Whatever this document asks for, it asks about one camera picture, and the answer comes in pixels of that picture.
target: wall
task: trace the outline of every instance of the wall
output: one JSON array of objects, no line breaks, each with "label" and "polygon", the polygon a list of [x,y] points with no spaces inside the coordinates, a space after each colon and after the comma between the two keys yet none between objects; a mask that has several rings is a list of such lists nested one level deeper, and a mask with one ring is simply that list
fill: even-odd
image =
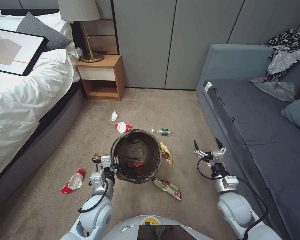
[{"label": "wall", "polygon": [[[118,54],[110,0],[95,0],[101,20],[86,22],[93,51]],[[59,9],[58,0],[2,0],[0,9]]]},{"label": "wall", "polygon": [[[261,44],[300,30],[300,0],[95,0],[93,50],[123,57],[129,87],[194,90],[211,44]],[[0,8],[57,9],[57,0],[2,0]]]}]

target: wooden nightstand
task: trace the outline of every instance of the wooden nightstand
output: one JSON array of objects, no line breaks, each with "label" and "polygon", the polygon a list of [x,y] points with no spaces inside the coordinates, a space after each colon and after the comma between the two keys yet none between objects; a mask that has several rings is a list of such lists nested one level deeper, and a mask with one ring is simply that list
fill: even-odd
[{"label": "wooden nightstand", "polygon": [[94,63],[79,61],[77,70],[88,99],[121,101],[125,88],[121,55],[104,55]]}]

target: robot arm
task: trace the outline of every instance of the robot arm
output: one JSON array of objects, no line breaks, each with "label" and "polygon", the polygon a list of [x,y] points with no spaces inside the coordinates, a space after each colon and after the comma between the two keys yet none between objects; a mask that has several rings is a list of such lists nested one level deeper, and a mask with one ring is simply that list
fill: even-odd
[{"label": "robot arm", "polygon": [[[223,218],[230,224],[239,239],[243,240],[282,240],[276,232],[269,226],[265,225],[262,218],[265,218],[268,209],[264,201],[243,179],[236,176],[230,176],[224,164],[224,153],[227,148],[216,139],[220,150],[203,153],[199,150],[194,141],[194,153],[200,157],[197,163],[199,173],[207,179],[213,180],[217,192],[220,194],[217,207]],[[201,161],[207,162],[208,167],[212,170],[211,177],[205,176],[199,169]],[[266,207],[265,214],[259,218],[253,211],[249,202],[241,195],[237,194],[236,186],[239,180],[246,183],[259,200]]]},{"label": "robot arm", "polygon": [[92,197],[78,210],[80,216],[61,240],[101,239],[111,223],[114,216],[111,200],[115,170],[111,168],[110,155],[101,157],[100,162],[102,171],[93,172],[90,177],[93,186]]}]

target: table lamp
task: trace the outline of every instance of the table lamp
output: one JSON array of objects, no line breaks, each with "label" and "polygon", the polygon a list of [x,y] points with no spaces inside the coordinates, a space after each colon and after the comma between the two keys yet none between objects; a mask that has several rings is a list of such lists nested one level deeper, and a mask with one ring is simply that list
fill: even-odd
[{"label": "table lamp", "polygon": [[97,62],[103,59],[101,53],[94,53],[91,50],[89,36],[84,21],[99,20],[100,14],[95,0],[58,0],[61,19],[64,21],[82,21],[86,35],[89,53],[83,54],[83,62]]}]

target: carpet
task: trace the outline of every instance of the carpet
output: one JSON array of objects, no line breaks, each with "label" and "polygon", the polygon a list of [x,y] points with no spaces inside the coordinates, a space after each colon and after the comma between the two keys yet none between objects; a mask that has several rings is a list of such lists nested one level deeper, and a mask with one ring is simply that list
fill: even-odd
[{"label": "carpet", "polygon": [[[111,121],[111,113],[119,115]],[[173,164],[164,159],[157,178],[170,181],[182,192],[178,201],[152,182],[133,184],[116,179],[113,221],[137,215],[159,215],[182,222],[215,240],[237,239],[217,209],[212,181],[196,169],[195,139],[202,151],[217,149],[194,91],[126,89],[121,102],[89,101],[53,154],[0,205],[0,239],[60,239],[79,216],[77,210],[91,197],[89,177],[96,170],[95,153],[109,153],[121,135],[115,123],[150,132],[168,128],[170,137],[156,135],[168,147]],[[60,190],[78,168],[86,172],[83,185],[67,195]],[[201,165],[210,175],[209,168]]]}]

